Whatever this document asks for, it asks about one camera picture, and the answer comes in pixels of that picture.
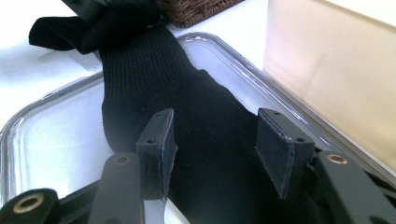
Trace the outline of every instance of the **metal grommet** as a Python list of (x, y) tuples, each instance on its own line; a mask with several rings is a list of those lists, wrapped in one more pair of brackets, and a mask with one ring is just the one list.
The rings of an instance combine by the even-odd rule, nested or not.
[(37, 208), (44, 202), (44, 194), (35, 193), (20, 199), (13, 208), (14, 213), (22, 214)]
[(330, 154), (327, 156), (327, 159), (337, 164), (347, 164), (347, 159), (339, 155)]
[(114, 160), (116, 165), (124, 165), (131, 160), (129, 156), (119, 156)]

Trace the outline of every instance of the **black plastic tab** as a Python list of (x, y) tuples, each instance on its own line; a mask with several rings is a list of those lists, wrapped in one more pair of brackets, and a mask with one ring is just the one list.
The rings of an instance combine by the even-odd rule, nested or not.
[(167, 198), (177, 152), (173, 120), (172, 108), (155, 113), (137, 140), (145, 200)]
[(106, 161), (88, 223), (144, 223), (137, 155), (119, 153)]
[(314, 149), (314, 141), (284, 115), (259, 109), (256, 151), (280, 199), (300, 199), (303, 195), (305, 166)]
[(99, 181), (59, 200), (62, 224), (87, 223)]
[(392, 204), (348, 156), (320, 152), (315, 174), (332, 211), (334, 223), (396, 223), (396, 211)]
[(0, 223), (50, 224), (59, 222), (58, 195), (52, 189), (33, 189), (6, 203), (0, 211)]

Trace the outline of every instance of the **black sock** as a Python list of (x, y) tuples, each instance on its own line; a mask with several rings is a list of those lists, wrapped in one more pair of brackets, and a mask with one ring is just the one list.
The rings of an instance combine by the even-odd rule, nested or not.
[(29, 43), (48, 49), (77, 49), (86, 54), (124, 42), (156, 23), (160, 16), (154, 0), (107, 1), (106, 11), (92, 23), (79, 17), (38, 19), (30, 31)]
[(134, 150), (152, 114), (173, 107), (179, 150), (171, 200), (191, 223), (262, 223), (276, 194), (254, 151), (257, 116), (193, 68), (164, 27), (101, 56), (103, 119), (112, 148)]

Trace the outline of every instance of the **hole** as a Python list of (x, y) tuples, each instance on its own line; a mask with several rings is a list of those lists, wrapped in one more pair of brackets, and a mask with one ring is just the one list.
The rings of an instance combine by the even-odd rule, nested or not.
[(374, 224), (389, 224), (384, 218), (376, 216), (371, 216), (370, 221)]
[(22, 214), (37, 208), (44, 202), (44, 195), (42, 193), (36, 193), (28, 195), (20, 199), (13, 208), (14, 213)]
[(130, 160), (130, 158), (127, 157), (127, 156), (120, 156), (120, 157), (116, 158), (115, 163), (116, 163), (117, 165), (123, 165), (123, 164), (125, 164), (125, 163), (128, 163), (129, 160)]
[(346, 158), (344, 158), (342, 156), (335, 155), (335, 154), (328, 155), (327, 159), (329, 161), (332, 161), (332, 162), (337, 163), (337, 164), (342, 164), (342, 165), (347, 164), (347, 159)]
[(105, 224), (121, 224), (121, 221), (117, 217), (110, 217), (108, 220), (106, 220)]
[(23, 203), (21, 203), (21, 207), (29, 207), (29, 206), (37, 203), (37, 201), (38, 201), (37, 198), (28, 199), (28, 200), (24, 201)]

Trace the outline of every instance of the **plastic container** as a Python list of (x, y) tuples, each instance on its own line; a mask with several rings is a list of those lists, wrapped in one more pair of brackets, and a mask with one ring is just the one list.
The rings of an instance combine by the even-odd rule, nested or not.
[[(196, 68), (208, 71), (250, 112), (265, 107), (283, 113), (321, 149), (354, 148), (217, 37), (194, 33), (178, 41)], [(0, 140), (1, 204), (28, 189), (55, 189), (62, 198), (100, 178), (113, 154), (102, 126), (103, 86), (102, 74), (87, 77), (26, 106), (7, 123)], [(378, 172), (373, 161), (362, 165), (389, 182), (395, 180)]]

